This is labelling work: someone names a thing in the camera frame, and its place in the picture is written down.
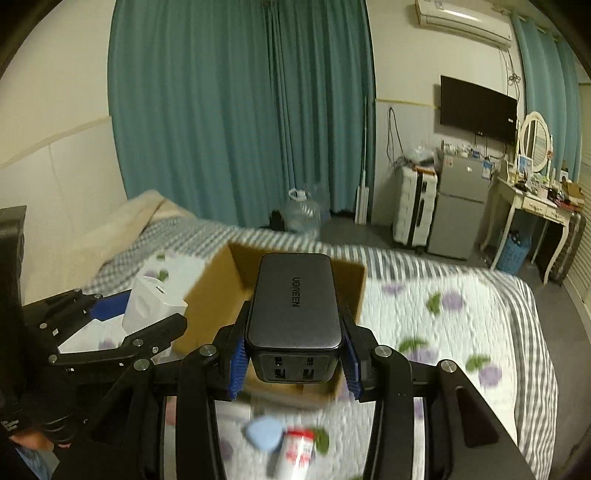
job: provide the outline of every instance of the white suitcase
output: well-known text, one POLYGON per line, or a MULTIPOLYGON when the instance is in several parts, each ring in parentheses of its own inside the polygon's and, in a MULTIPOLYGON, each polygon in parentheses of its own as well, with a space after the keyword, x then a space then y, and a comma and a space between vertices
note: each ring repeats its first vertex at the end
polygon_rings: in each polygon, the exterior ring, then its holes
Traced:
POLYGON ((422 248, 427 245, 431 229, 437 176, 403 166, 394 171, 394 184, 394 241, 407 247, 422 248))

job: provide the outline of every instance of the window blind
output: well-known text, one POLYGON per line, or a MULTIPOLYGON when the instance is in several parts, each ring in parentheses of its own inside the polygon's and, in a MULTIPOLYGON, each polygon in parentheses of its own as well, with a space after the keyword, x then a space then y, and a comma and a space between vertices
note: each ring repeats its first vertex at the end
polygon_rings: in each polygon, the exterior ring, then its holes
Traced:
POLYGON ((580 85, 582 104, 581 168, 578 184, 585 196, 583 215, 587 219, 579 249, 569 270, 577 292, 591 307, 591 85, 580 85))

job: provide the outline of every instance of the oval mirror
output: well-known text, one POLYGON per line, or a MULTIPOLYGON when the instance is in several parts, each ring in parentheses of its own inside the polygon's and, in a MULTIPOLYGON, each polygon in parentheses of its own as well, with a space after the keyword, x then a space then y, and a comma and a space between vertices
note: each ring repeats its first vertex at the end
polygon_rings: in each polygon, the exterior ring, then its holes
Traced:
POLYGON ((546 166, 550 147, 550 133, 544 117, 539 112, 531 112, 519 132, 519 153, 531 158, 533 172, 546 166))

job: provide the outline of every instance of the ugreen charger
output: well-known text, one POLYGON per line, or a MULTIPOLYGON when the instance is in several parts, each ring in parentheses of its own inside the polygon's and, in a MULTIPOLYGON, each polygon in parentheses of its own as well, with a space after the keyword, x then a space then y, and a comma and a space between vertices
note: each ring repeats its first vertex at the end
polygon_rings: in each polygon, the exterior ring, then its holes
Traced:
POLYGON ((265 382, 330 380, 343 342, 330 258, 265 255, 245 340, 256 375, 265 382))

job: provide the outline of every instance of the teal curtain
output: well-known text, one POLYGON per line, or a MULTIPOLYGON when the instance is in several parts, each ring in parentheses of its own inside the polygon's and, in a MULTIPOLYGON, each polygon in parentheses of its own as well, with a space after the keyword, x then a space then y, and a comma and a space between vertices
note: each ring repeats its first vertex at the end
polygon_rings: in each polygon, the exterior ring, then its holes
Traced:
POLYGON ((125 189, 268 223, 285 198, 261 0, 118 0, 109 110, 125 189))
POLYGON ((581 106, 574 53, 564 40, 556 42, 533 20, 512 16, 525 76, 527 112, 538 111, 554 139, 553 165, 562 162, 577 179, 581 159, 581 106))
POLYGON ((374 178, 375 75, 364 0, 271 0, 267 30, 284 182, 321 184, 335 211, 355 210, 367 111, 374 178))

